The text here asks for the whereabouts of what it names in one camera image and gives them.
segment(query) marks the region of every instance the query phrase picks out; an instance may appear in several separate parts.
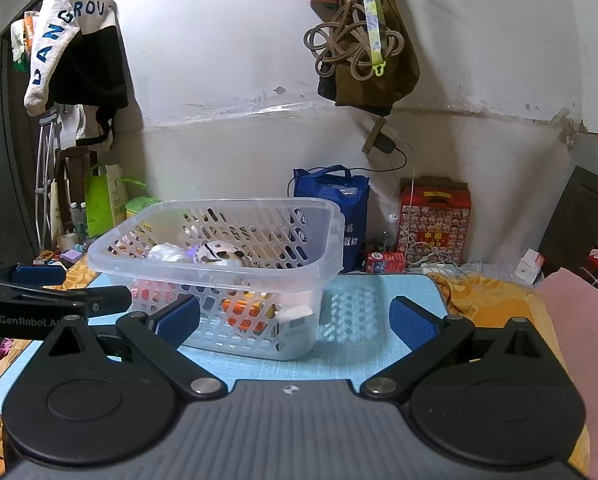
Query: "blue tabletop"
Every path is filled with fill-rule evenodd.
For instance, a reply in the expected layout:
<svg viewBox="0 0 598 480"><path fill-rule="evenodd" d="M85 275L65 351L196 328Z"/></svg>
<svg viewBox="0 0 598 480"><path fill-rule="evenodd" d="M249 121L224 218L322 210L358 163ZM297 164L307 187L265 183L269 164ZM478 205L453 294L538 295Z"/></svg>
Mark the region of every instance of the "blue tabletop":
<svg viewBox="0 0 598 480"><path fill-rule="evenodd" d="M102 274L92 286L110 285ZM317 343L294 361L271 361L188 348L179 351L232 389L237 379L349 379L355 389L410 349L390 330L388 308L395 296L406 296L439 317L444 303L435 283L419 274L342 274L325 288ZM114 324L119 314L95 317L90 324ZM0 377L0 411L7 392L39 348L34 341Z"/></svg>

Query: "white sleeve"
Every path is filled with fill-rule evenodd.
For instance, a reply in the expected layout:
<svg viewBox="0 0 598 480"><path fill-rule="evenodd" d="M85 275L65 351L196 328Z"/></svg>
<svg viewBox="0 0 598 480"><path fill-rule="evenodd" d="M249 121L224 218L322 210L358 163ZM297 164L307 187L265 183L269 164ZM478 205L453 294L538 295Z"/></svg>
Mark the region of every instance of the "white sleeve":
<svg viewBox="0 0 598 480"><path fill-rule="evenodd" d="M34 30L30 83L24 104L31 116L45 112L48 85L65 49L79 32L70 0L44 0Z"/></svg>

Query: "small red box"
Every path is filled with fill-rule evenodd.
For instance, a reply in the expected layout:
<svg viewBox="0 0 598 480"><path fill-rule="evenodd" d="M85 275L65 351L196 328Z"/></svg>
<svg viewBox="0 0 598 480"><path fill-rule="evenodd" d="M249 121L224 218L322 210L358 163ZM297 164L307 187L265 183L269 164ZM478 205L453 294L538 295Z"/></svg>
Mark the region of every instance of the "small red box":
<svg viewBox="0 0 598 480"><path fill-rule="evenodd" d="M409 264L433 253L428 262L444 261L433 248L447 254L454 263L462 259L471 200L468 184L449 178L421 177L415 179L410 201L411 184L404 183L401 194L398 250L405 254Z"/></svg>
<svg viewBox="0 0 598 480"><path fill-rule="evenodd" d="M370 274L400 274L406 270L403 253L368 253L365 272Z"/></svg>

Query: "gray ridged panel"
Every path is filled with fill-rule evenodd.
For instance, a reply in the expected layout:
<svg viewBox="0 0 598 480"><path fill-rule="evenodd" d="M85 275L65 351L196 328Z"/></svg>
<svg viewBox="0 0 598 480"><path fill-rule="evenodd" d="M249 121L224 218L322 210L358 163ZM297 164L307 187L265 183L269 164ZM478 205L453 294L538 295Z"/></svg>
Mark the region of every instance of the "gray ridged panel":
<svg viewBox="0 0 598 480"><path fill-rule="evenodd" d="M122 465L74 472L33 463L8 480L576 480L563 464L492 473L423 445L397 408L348 381L237 381L224 399L188 406L161 443Z"/></svg>

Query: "plastic basket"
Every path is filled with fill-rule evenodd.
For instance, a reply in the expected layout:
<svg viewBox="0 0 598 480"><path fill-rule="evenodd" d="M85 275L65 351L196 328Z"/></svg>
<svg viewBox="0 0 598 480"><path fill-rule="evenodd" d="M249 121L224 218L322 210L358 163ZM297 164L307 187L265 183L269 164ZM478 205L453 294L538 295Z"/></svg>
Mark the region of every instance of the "plastic basket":
<svg viewBox="0 0 598 480"><path fill-rule="evenodd" d="M288 360L314 345L323 286L340 270L344 217L316 198L161 202L96 240L92 269L132 291L132 309L156 312L180 294L201 303L186 345ZM254 267L147 260L151 247L222 240Z"/></svg>

